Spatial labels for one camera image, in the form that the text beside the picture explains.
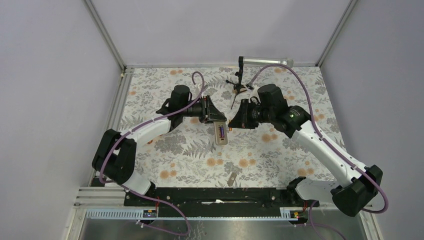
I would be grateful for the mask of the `beige remote control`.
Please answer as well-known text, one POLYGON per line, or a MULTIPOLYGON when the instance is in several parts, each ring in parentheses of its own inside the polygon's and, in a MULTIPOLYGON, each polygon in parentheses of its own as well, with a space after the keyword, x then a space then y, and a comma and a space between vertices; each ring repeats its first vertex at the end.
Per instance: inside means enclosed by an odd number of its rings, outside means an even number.
POLYGON ((213 123, 215 144, 224 146, 228 144, 227 125, 224 121, 215 121, 213 123))

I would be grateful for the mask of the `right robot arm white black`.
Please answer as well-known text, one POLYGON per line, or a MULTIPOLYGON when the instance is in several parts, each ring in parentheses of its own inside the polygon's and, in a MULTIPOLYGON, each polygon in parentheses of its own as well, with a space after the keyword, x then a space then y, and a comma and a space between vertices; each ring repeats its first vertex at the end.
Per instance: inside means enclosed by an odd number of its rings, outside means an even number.
POLYGON ((228 126, 233 129, 256 129, 272 124, 289 139, 306 148, 334 176, 334 181, 298 177, 287 189, 287 201, 299 206, 304 201, 333 203, 349 217, 356 216, 378 194, 383 177, 376 166, 366 166, 334 143, 312 121, 302 107, 289 106, 275 84, 259 87, 256 96, 242 99, 228 126))

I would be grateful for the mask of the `beige battery cover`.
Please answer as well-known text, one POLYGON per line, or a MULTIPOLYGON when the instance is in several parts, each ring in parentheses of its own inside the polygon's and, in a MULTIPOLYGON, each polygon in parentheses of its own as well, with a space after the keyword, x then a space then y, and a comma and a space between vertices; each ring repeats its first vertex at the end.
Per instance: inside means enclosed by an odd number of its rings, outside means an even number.
POLYGON ((235 182, 235 180, 236 180, 236 177, 237 177, 237 174, 236 174, 235 172, 232 172, 232 173, 229 175, 228 180, 227 180, 227 185, 228 185, 229 187, 233 187, 233 186, 234 186, 234 182, 235 182))

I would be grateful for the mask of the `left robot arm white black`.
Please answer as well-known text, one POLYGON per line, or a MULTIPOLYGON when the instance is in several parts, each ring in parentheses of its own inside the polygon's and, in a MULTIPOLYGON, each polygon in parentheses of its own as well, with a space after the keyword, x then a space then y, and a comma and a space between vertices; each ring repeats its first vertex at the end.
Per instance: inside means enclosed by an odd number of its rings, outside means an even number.
POLYGON ((153 183, 135 169, 136 153, 150 140, 173 131, 185 117, 197 117, 199 122, 213 124, 215 143, 228 142, 224 113, 213 104, 210 96, 197 99, 186 85, 176 85, 153 119, 126 133, 108 129, 102 136, 92 160, 92 167, 114 183, 136 192, 136 199, 144 206, 152 204, 153 183))

